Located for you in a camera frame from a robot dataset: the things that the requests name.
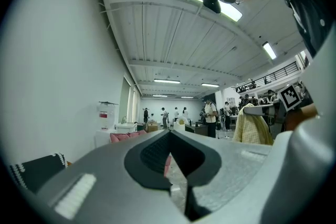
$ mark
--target pink sofa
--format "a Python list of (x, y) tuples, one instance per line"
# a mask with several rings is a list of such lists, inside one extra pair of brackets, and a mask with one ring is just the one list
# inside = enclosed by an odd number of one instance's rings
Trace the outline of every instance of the pink sofa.
[[(127, 140), (129, 138), (136, 137), (136, 136), (139, 136), (139, 135), (142, 135), (142, 134), (146, 134), (146, 131), (141, 130), (141, 131), (138, 131), (138, 132), (135, 132), (135, 133), (128, 133), (128, 134), (113, 134), (113, 133), (111, 133), (110, 134), (111, 143), (118, 143), (120, 141)], [(164, 176), (166, 176), (166, 174), (169, 170), (171, 160), (172, 160), (172, 156), (168, 156), (168, 158), (166, 160), (165, 167), (164, 167), (164, 174), (163, 174)]]

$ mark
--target railing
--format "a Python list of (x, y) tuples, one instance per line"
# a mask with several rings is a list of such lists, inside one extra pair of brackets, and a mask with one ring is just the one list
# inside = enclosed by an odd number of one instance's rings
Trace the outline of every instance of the railing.
[(236, 87), (236, 92), (241, 93), (241, 92), (246, 92), (249, 90), (253, 90), (257, 87), (262, 87), (266, 84), (269, 84), (273, 81), (279, 80), (285, 76), (288, 76), (296, 71), (298, 71), (299, 68), (296, 65), (296, 62), (293, 62), (271, 74), (268, 74), (262, 78), (256, 79), (255, 81), (251, 81), (247, 84), (244, 84), (242, 86)]

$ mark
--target black and white striped fabric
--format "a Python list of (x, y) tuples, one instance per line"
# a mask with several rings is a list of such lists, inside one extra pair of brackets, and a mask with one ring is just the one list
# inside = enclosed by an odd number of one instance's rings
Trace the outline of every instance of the black and white striped fabric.
[(55, 153), (30, 162), (10, 165), (9, 169), (18, 186), (37, 193), (46, 181), (67, 166), (64, 155)]

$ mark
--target yellow cloth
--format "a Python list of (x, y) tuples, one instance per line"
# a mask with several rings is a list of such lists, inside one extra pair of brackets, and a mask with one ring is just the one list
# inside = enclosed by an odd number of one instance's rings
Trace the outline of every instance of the yellow cloth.
[(242, 108), (238, 114), (236, 131), (233, 141), (273, 145), (273, 138), (268, 131), (268, 126), (262, 116), (246, 115)]

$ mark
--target white ceiling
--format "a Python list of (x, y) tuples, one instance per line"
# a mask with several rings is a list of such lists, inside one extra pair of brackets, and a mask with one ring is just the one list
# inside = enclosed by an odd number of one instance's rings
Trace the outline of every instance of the white ceiling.
[[(126, 65), (144, 96), (201, 97), (215, 91), (201, 83), (229, 87), (304, 48), (283, 0), (235, 5), (243, 14), (237, 23), (195, 0), (104, 0), (104, 5)], [(262, 49), (265, 41), (278, 56), (274, 61)], [(157, 83), (154, 78), (181, 84)]]

